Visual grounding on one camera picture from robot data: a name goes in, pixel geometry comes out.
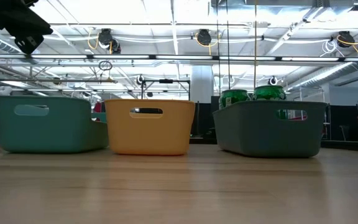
handle hole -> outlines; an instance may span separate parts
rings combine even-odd
[[[287,121],[305,121],[308,119],[308,113],[304,110],[277,110],[275,114],[278,119]]]
[[[49,114],[47,105],[17,105],[14,112],[19,116],[46,116]]]
[[[163,111],[160,108],[132,108],[129,115],[133,118],[161,118]]]

wooden table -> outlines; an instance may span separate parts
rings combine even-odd
[[[358,152],[254,159],[0,150],[0,223],[358,223]]]

teal storage bin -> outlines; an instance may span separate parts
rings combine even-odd
[[[107,124],[91,120],[88,101],[0,96],[0,145],[8,152],[76,153],[108,146]]]
[[[106,113],[92,113],[92,118],[99,118],[100,122],[107,123]]]

storage bin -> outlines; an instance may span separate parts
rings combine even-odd
[[[0,96],[0,145],[8,152],[75,153],[108,146],[107,124],[91,120],[88,101]]]
[[[100,122],[106,122],[106,113],[92,113],[92,118],[99,118]]]
[[[106,100],[110,149],[118,154],[175,156],[189,148],[195,104],[180,100]],[[136,113],[158,108],[162,114]]]
[[[252,157],[312,157],[321,143],[326,103],[245,101],[213,113],[221,149]],[[305,120],[280,119],[277,111],[305,111]]]

white column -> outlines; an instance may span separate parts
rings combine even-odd
[[[211,103],[214,94],[212,66],[192,66],[190,76],[190,100],[197,103]]]

